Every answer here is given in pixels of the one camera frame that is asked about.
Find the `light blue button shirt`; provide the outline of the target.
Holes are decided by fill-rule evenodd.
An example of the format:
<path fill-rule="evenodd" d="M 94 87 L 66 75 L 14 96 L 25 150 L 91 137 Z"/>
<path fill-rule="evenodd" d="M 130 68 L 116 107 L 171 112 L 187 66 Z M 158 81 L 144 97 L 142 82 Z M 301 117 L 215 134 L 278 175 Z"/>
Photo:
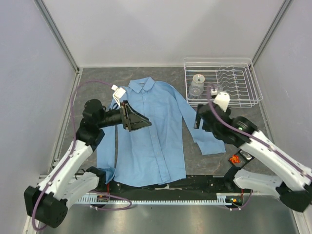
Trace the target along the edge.
<path fill-rule="evenodd" d="M 96 153 L 107 181 L 143 187 L 184 179 L 183 125 L 203 155 L 225 152 L 222 141 L 194 127 L 195 110 L 172 85 L 151 77 L 132 80 L 123 99 L 151 126 L 131 132 L 121 125 L 104 128 Z"/>

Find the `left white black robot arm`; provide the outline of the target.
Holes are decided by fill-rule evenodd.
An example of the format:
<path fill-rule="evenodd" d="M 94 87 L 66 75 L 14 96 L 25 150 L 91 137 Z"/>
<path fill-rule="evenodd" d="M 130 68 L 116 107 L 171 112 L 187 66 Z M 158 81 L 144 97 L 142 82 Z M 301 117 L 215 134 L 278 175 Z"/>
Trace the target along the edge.
<path fill-rule="evenodd" d="M 83 118 L 66 154 L 44 180 L 24 191 L 26 212 L 31 217 L 34 230 L 41 230 L 36 221 L 52 228 L 58 227 L 68 210 L 86 193 L 105 190 L 111 174 L 107 169 L 92 166 L 75 181 L 72 178 L 103 140 L 103 129 L 116 125 L 122 125 L 131 132 L 152 124 L 126 100 L 118 109 L 110 110 L 106 110 L 98 99 L 85 103 Z"/>

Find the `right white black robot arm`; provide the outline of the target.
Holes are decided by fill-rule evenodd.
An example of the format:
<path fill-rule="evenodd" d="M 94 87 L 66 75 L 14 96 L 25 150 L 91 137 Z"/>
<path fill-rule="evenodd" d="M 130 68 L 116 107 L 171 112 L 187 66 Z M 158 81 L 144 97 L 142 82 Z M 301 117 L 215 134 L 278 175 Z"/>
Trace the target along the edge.
<path fill-rule="evenodd" d="M 195 128 L 210 132 L 216 139 L 256 158 L 274 175 L 253 173 L 232 165 L 223 179 L 229 192 L 238 188 L 258 191 L 278 198 L 285 206 L 304 212 L 312 204 L 312 170 L 274 145 L 259 128 L 245 117 L 232 118 L 231 110 L 217 104 L 199 104 Z"/>

